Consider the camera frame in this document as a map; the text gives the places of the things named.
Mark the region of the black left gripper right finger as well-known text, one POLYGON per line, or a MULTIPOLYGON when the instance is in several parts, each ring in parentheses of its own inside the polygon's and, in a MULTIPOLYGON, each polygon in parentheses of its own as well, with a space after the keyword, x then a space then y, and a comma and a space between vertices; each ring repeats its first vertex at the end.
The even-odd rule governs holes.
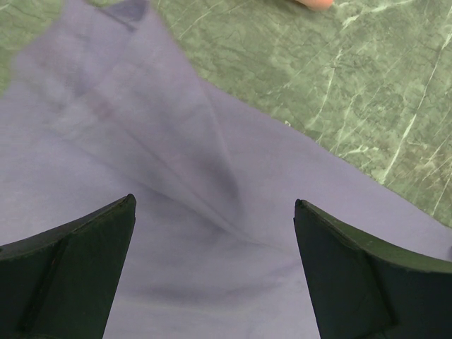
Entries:
POLYGON ((451 338, 451 262, 346 224, 305 200, 294 226, 321 338, 451 338))

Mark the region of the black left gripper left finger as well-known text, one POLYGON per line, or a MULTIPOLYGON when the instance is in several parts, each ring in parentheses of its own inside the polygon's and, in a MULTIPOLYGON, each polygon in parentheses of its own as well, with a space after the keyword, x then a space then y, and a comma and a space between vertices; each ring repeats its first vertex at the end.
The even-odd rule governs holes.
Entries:
POLYGON ((1 246, 1 337, 102 338, 135 214, 129 194, 1 246))

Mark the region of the purple t shirt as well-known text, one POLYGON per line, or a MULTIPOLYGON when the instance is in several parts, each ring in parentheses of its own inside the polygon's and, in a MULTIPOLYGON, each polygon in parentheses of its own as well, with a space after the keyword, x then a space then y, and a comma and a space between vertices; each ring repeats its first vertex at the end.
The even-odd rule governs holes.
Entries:
POLYGON ((451 262, 428 215, 202 80, 143 1, 2 1, 46 31, 1 97, 1 239, 129 194, 136 221, 102 338, 321 338, 294 226, 305 200, 451 262))

